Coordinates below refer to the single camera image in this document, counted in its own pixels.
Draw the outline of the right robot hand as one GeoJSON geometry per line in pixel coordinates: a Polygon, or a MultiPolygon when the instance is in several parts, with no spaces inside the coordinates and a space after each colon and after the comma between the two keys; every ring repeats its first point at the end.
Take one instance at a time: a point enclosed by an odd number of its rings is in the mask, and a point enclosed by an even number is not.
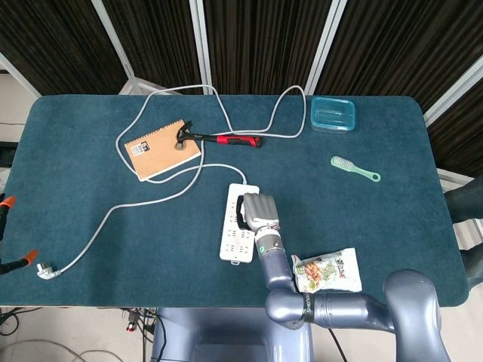
{"type": "Polygon", "coordinates": [[[270,195],[255,193],[239,195],[235,213],[237,226],[241,230],[257,233],[264,228],[280,229],[275,200],[270,195]]]}

